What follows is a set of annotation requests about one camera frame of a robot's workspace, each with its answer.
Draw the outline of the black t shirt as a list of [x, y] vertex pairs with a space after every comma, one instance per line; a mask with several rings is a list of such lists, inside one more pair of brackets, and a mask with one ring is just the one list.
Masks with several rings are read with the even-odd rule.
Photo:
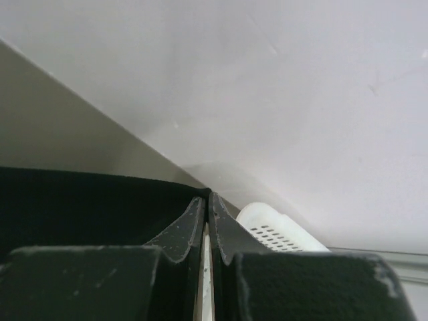
[[210, 189], [167, 181], [1, 168], [1, 257], [24, 246], [140, 245]]

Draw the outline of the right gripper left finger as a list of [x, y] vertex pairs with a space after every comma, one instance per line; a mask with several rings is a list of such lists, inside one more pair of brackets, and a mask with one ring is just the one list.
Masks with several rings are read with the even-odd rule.
[[192, 320], [205, 202], [144, 245], [21, 247], [1, 268], [2, 320]]

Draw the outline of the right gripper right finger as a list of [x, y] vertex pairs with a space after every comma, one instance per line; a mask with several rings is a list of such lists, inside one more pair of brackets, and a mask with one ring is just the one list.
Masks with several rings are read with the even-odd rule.
[[276, 252], [209, 196], [217, 320], [414, 320], [394, 271], [377, 255]]

